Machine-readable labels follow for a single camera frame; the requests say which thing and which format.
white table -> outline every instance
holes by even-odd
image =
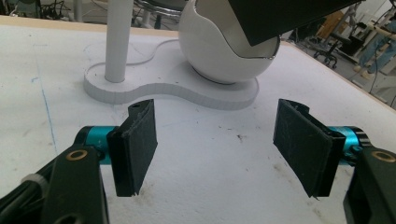
[[[120,125],[128,105],[94,101],[82,88],[84,49],[106,27],[0,17],[0,195],[65,150],[86,125]],[[173,32],[133,29],[131,42]],[[149,63],[185,59],[178,43]],[[377,147],[396,152],[396,113],[287,43],[258,77],[261,91],[241,110],[221,111],[154,95],[159,145],[141,195],[117,198],[102,166],[111,223],[345,223],[342,201],[353,169],[340,166],[330,198],[307,198],[273,145],[279,98],[311,107],[329,126],[354,125]]]

chair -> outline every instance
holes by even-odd
[[[151,13],[157,15],[154,29],[161,29],[162,16],[180,17],[187,3],[186,0],[135,0],[134,2],[144,10],[143,17],[136,19],[142,27],[153,28],[149,25],[149,18]]]
[[[332,52],[335,50],[335,48],[338,47],[338,44],[340,42],[342,44],[350,44],[352,41],[336,33],[331,33],[330,36],[335,39],[335,42],[332,44],[332,47],[328,51],[323,49],[317,49],[317,51],[314,54],[314,58],[317,59],[319,55],[324,56],[325,57],[324,64],[330,66],[331,61],[333,61],[334,63],[332,64],[332,69],[334,69],[337,67],[337,57],[332,55]]]

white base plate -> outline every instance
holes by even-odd
[[[221,110],[245,108],[253,103],[259,92],[255,78],[223,85],[201,77],[185,60],[176,41],[160,46],[151,61],[137,64],[145,61],[157,46],[149,41],[130,44],[125,80],[121,83],[105,79],[105,64],[100,63],[105,60],[105,43],[88,46],[85,52],[95,65],[86,72],[84,90],[92,98],[113,105],[152,94],[170,94]]]

black cable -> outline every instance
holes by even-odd
[[[0,224],[8,224],[18,215],[23,206],[41,194],[40,186],[35,182],[29,182],[27,189],[0,212]]]
[[[53,163],[54,160],[50,161],[36,173],[50,182]],[[38,206],[43,204],[37,201],[41,201],[42,199],[41,190],[37,183],[24,181],[8,195],[0,199],[0,224],[8,223],[15,217],[20,216],[21,213],[26,214],[32,210],[36,210]]]

white lamp pole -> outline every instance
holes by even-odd
[[[134,0],[108,1],[105,79],[109,82],[125,79],[133,6]]]

